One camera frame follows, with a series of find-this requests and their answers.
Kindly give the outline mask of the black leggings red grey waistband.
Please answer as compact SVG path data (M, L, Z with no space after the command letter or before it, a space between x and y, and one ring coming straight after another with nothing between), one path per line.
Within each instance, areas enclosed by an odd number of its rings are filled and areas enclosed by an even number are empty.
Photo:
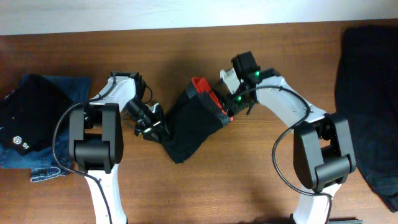
M233 121L205 78L193 77L166 112L170 136L161 144L176 164L189 159L212 134Z

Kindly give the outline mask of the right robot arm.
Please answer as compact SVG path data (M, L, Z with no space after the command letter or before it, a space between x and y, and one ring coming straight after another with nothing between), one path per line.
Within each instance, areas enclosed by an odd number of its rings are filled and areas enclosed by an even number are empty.
M271 161L281 181L300 195L291 222L332 223L334 196L356 170L348 119L311 104L276 69L261 69L252 52L238 54L231 64L220 71L220 84L228 90L221 102L227 114L262 105L287 127L272 146ZM293 167L301 187L289 182L277 164L277 147L288 134L293 135Z

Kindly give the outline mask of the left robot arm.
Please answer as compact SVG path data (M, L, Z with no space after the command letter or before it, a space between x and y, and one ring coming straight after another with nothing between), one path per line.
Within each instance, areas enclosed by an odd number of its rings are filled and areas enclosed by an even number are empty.
M143 102L148 90L137 72L112 71L105 87L69 118L69 156L84 175L96 223L127 223L118 183L123 158L122 110L131 116L134 134L159 142L169 135L161 106Z

